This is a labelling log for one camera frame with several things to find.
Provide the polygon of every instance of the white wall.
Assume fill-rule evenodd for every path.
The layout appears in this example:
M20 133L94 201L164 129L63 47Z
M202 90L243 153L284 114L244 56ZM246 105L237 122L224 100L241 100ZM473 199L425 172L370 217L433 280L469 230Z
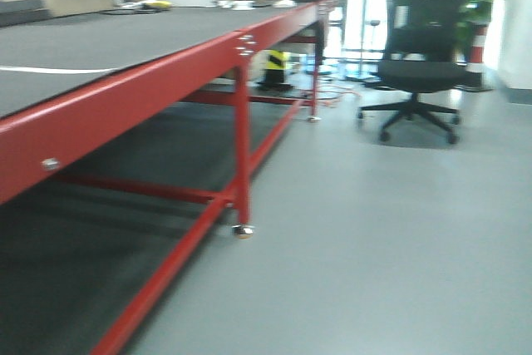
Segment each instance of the white wall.
M506 0L498 72L511 88L532 90L532 2Z

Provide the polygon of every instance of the chair wheel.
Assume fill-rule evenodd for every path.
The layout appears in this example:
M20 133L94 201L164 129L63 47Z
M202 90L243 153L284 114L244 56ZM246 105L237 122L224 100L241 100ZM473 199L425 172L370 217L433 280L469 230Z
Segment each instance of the chair wheel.
M455 145L456 143L458 143L458 139L458 135L453 132L449 132L447 134L447 143L449 143L450 145Z
M381 134L379 135L380 141L389 141L390 140L390 134L386 131L381 131Z

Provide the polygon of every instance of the red steel leg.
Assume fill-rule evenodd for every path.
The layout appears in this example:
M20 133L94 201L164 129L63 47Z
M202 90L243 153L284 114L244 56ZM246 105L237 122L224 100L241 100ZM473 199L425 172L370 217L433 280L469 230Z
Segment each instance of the red steel leg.
M248 66L245 62L236 67L234 131L236 145L236 196L235 208L239 211L239 223L249 222L249 179L251 175L249 139Z

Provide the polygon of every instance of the black office chair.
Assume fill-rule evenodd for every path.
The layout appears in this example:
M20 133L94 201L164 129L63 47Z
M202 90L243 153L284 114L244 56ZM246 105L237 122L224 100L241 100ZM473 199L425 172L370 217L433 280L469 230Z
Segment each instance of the black office chair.
M462 4L463 0L388 0L388 39L377 65L378 85L410 92L411 96L407 101L360 107L359 119L364 111L396 111L382 126L381 141L390 139L389 126L414 115L446 131L449 143L458 141L453 129L432 113L453 114L452 123L459 124L459 111L423 103L419 95L450 90L464 79L464 67L454 63Z

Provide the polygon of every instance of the chair seat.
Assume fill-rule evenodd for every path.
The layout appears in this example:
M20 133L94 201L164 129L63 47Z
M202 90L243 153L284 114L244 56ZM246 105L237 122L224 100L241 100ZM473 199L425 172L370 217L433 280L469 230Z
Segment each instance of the chair seat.
M466 71L453 62L418 62L383 60L377 75L381 84L410 93L432 93L450 89L461 83Z

